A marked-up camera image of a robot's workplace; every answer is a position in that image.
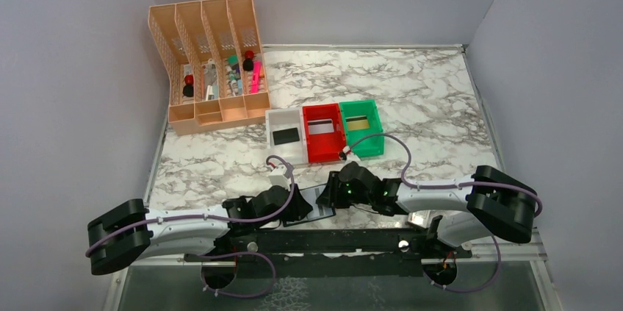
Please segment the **red plastic bin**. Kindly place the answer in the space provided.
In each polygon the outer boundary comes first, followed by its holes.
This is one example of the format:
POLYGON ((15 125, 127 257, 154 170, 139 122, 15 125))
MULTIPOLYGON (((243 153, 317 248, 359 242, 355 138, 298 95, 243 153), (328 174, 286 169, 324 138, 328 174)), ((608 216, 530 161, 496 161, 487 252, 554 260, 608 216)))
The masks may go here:
POLYGON ((346 146, 342 114, 337 103, 302 107, 309 163, 334 162, 346 146))

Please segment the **green plastic bin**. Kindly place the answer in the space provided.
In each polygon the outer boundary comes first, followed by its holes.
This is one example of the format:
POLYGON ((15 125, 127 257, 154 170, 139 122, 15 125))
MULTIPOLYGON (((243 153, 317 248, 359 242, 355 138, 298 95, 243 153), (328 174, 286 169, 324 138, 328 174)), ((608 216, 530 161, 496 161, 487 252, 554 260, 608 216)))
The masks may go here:
POLYGON ((347 145, 359 158, 377 157, 384 153, 384 138, 381 136, 355 142, 375 133, 383 133, 378 107, 374 100, 344 101, 339 103, 345 128, 347 145))

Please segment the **black leather card holder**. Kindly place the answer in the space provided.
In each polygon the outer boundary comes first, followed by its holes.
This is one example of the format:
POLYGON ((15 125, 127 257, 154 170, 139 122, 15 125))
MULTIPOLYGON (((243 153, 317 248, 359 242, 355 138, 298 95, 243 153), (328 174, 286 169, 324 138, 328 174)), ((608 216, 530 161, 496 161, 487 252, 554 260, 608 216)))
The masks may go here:
POLYGON ((304 218, 298 221, 286 222, 282 224, 282 226, 297 226, 336 216, 336 210, 334 208, 324 207, 316 203, 316 200, 321 196, 321 193, 324 191, 324 189, 325 185, 316 185, 314 187, 302 189, 300 191, 301 196, 308 204, 311 205, 311 212, 309 212, 304 218))

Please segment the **white plastic bin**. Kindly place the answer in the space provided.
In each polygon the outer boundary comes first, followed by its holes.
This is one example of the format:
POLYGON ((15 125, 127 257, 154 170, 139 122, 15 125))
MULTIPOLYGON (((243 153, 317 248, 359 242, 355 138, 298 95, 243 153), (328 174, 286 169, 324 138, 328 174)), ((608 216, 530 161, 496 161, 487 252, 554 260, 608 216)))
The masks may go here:
POLYGON ((309 163, 303 112, 301 107, 265 112, 267 153, 292 165, 309 163))

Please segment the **peach plastic desk organizer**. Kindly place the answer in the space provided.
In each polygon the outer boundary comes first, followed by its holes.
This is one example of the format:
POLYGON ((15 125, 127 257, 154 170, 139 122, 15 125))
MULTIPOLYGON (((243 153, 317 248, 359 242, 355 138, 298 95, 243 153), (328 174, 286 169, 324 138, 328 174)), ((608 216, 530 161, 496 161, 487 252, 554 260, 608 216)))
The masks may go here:
POLYGON ((151 6, 148 28, 168 73, 168 122, 177 135, 264 122, 271 103, 253 0, 197 0, 151 6), (260 60, 263 66, 260 91, 254 94, 250 93, 253 72, 242 69, 247 50, 252 50, 254 60, 260 60), (231 55, 240 62, 241 96, 229 92, 226 60, 231 55), (202 65, 208 59, 216 64, 219 96, 205 101, 202 65), (194 76, 192 98, 182 95, 184 76, 188 74, 194 76))

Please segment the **silver card tin box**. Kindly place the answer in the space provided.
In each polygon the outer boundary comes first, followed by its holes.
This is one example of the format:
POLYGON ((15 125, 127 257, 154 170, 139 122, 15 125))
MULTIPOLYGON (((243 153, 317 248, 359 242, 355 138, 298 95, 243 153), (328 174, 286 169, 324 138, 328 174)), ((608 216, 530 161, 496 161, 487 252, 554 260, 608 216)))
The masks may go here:
POLYGON ((418 212, 410 212, 406 219, 406 224, 413 227, 426 229, 429 226, 430 210, 421 210, 418 212))

